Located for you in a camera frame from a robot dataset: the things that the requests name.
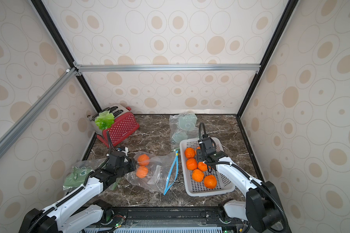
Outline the orange fruit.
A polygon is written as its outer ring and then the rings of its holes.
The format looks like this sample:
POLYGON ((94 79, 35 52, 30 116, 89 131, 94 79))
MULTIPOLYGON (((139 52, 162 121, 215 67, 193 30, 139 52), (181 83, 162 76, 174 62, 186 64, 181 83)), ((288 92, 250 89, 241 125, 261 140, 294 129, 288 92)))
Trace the orange fruit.
POLYGON ((208 166, 203 162, 198 162, 197 168, 202 172, 208 171, 208 166))
POLYGON ((192 179, 195 181, 195 182, 202 182, 203 179, 204 179, 204 173, 203 171, 199 170, 199 169, 196 169, 193 171, 192 173, 192 179))
POLYGON ((217 186, 217 179, 214 175, 208 175, 204 178, 204 186, 208 189, 214 189, 217 186))
POLYGON ((196 155, 196 153, 195 153, 195 150, 193 148, 187 148, 185 150, 185 157, 187 159, 193 159, 193 158, 195 158, 195 155, 196 155))
POLYGON ((198 163, 197 163, 196 159, 194 159, 194 158, 188 159, 186 161, 186 168, 188 170, 192 170, 192 171, 198 169, 198 163))

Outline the blue-seal zip-top bag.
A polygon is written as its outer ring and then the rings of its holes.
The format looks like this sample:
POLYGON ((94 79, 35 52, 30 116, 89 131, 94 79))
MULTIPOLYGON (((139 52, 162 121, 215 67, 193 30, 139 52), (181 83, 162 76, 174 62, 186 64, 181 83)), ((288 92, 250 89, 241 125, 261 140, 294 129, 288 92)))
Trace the blue-seal zip-top bag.
POLYGON ((166 195, 178 177, 179 152, 174 150, 168 155, 156 156, 138 151, 134 160, 136 170, 126 174, 125 179, 132 185, 166 195))

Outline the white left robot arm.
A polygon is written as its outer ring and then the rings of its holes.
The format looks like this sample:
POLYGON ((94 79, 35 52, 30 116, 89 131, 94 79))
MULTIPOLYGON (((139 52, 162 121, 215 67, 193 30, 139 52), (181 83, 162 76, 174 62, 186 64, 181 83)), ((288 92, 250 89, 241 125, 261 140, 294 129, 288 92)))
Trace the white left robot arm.
POLYGON ((96 202, 81 212, 78 209, 113 185, 118 178, 135 171, 137 163, 127 154, 127 147, 109 152, 104 163, 92 170, 77 189, 42 210, 34 208, 29 211, 19 232, 77 233, 108 216, 111 206, 105 202, 96 202))

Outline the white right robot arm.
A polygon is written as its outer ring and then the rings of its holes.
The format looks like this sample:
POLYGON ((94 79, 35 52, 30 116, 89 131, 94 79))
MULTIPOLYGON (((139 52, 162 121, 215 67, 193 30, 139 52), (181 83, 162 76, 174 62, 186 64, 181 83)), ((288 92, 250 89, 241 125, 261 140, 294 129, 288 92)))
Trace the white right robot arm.
POLYGON ((266 230, 274 233, 291 232, 273 183, 254 178, 223 151, 217 151, 216 142, 211 137, 201 136, 198 142, 200 149, 197 150, 197 157, 208 169, 226 176, 245 197, 245 203, 232 200, 223 205, 227 217, 244 219, 260 233, 266 230))

